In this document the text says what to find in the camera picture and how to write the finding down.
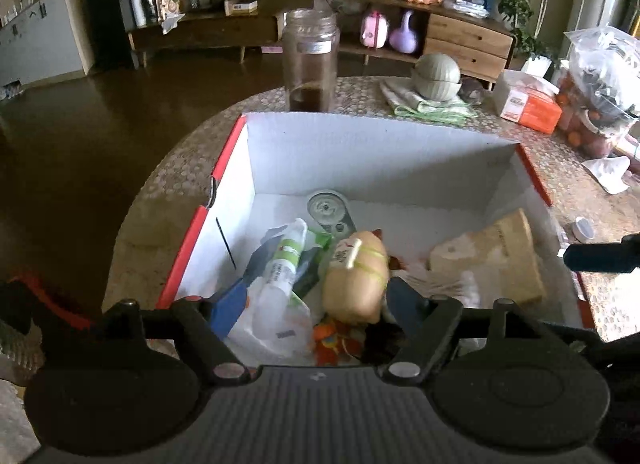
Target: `green and white cloth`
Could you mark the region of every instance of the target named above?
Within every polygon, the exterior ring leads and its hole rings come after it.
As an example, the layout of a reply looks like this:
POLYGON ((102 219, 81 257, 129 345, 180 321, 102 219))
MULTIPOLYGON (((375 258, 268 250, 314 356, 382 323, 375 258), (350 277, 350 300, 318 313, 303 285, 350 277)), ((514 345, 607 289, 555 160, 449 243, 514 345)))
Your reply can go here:
POLYGON ((385 78, 380 81, 380 90, 386 102, 398 117, 408 117, 463 125, 467 118, 478 116, 459 96, 448 101, 432 101, 423 98, 414 88, 410 78, 385 78))

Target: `orange tissue box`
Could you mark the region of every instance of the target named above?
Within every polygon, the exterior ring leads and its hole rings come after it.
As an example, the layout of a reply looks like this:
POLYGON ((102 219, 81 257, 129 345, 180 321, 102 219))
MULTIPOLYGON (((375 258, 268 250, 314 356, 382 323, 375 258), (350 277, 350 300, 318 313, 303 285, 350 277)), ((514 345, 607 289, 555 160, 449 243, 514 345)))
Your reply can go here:
POLYGON ((495 108, 501 118, 551 134, 562 115, 554 99, 557 93, 558 88, 543 78, 505 70, 495 84, 495 108))

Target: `purple vase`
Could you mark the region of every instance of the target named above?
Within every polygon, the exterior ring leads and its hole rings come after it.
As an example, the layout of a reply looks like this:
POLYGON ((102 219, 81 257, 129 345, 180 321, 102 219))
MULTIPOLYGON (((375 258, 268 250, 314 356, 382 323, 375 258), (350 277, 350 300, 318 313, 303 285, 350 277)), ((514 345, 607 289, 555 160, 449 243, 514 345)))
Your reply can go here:
POLYGON ((402 16, 402 25, 391 33, 389 44, 399 53, 414 54, 418 48, 418 37, 415 31, 409 29, 409 20, 414 14, 408 10, 402 16))

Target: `white bottle with green label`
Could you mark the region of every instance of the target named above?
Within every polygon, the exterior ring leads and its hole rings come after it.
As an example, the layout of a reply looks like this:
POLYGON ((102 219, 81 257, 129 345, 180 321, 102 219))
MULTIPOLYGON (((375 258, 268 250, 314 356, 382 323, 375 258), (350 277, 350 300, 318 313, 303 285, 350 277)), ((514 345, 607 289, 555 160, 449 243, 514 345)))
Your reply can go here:
POLYGON ((293 295, 300 253, 305 245, 306 222, 296 219, 284 230, 273 258, 264 269, 264 286, 254 312, 254 335, 258 339, 284 339, 295 332, 284 329, 284 317, 293 295))

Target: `gray ridged panel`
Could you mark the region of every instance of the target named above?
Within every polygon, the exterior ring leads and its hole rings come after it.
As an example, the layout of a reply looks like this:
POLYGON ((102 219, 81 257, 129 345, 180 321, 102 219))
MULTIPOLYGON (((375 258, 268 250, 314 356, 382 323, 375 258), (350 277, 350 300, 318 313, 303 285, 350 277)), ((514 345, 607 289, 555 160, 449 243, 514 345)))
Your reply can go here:
POLYGON ((44 448, 30 464, 599 464, 593 449, 530 457, 461 436, 417 388, 371 368, 265 368, 254 383, 220 388, 171 441, 134 455, 87 458, 44 448))

